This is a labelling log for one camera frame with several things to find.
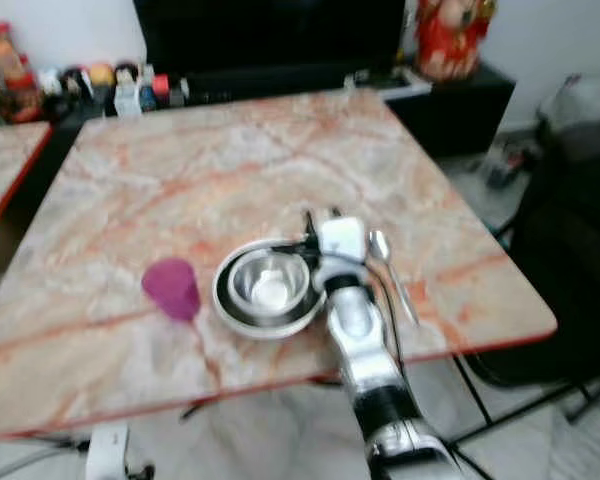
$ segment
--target red decoration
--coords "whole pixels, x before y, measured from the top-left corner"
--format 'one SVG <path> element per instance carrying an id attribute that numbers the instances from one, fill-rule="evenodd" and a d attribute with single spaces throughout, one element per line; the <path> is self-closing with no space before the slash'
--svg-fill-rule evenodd
<path id="1" fill-rule="evenodd" d="M 418 67 L 436 81 L 460 80 L 478 66 L 495 0 L 419 0 Z"/>

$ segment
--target pink cup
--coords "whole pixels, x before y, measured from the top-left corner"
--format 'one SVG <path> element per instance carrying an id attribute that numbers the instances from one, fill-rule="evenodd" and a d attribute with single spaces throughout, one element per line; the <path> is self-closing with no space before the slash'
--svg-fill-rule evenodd
<path id="1" fill-rule="evenodd" d="M 142 288 L 173 320 L 191 322 L 200 310 L 195 272 L 180 258 L 167 258 L 151 265 L 142 277 Z"/>

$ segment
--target stainless steel bowl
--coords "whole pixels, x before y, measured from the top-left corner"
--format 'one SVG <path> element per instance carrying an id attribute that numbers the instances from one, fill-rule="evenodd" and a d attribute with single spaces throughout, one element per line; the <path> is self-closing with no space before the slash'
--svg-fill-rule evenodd
<path id="1" fill-rule="evenodd" d="M 240 257 L 229 271 L 231 300 L 262 326 L 280 325 L 307 294 L 311 274 L 299 255 L 260 249 Z"/>
<path id="2" fill-rule="evenodd" d="M 289 244 L 284 239 L 258 240 L 231 252 L 218 267 L 213 280 L 213 303 L 222 321 L 236 333 L 255 340 L 280 340 L 300 332 L 320 315 L 326 295 L 317 293 L 311 282 L 300 303 L 288 313 L 276 316 L 272 326 L 266 326 L 272 324 L 271 318 L 249 315 L 229 294 L 229 272 L 241 258 L 260 250 L 276 253 L 278 247 Z"/>

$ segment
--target wall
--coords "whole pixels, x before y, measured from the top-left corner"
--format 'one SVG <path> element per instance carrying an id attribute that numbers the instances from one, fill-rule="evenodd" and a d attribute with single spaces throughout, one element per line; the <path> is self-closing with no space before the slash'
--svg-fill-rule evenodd
<path id="1" fill-rule="evenodd" d="M 145 55 L 132 0 L 0 0 L 0 18 L 36 67 Z M 528 125 L 566 75 L 600 71 L 600 0 L 500 0 L 483 52 L 518 80 L 503 127 Z"/>
<path id="2" fill-rule="evenodd" d="M 482 51 L 518 80 L 501 129 L 519 128 L 567 75 L 600 72 L 600 0 L 499 1 Z"/>
<path id="3" fill-rule="evenodd" d="M 34 67 L 115 63 L 146 55 L 132 0 L 0 0 Z"/>

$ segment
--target tiled floor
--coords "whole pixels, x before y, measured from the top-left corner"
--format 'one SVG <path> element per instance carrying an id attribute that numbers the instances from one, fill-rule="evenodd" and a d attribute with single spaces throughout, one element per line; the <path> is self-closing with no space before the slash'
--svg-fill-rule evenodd
<path id="1" fill-rule="evenodd" d="M 471 162 L 442 167 L 478 215 L 491 225 L 515 211 L 528 178 L 503 191 L 484 186 Z M 425 417 L 443 435 L 477 425 L 480 414 L 450 361 L 412 365 L 411 386 Z M 477 381 L 492 412 L 502 412 L 542 389 L 499 391 Z M 566 403 L 574 404 L 578 396 Z M 600 408 L 576 427 L 562 405 L 468 443 L 463 449 L 498 480 L 600 480 Z M 128 461 L 139 469 L 151 461 L 157 480 L 367 479 L 362 441 L 344 394 L 298 386 L 232 399 L 200 410 L 187 423 L 178 412 L 130 420 Z M 39 447 L 0 444 L 0 466 Z M 476 477 L 470 470 L 467 478 Z M 13 480 L 84 478 L 84 458 L 67 454 L 10 476 Z"/>

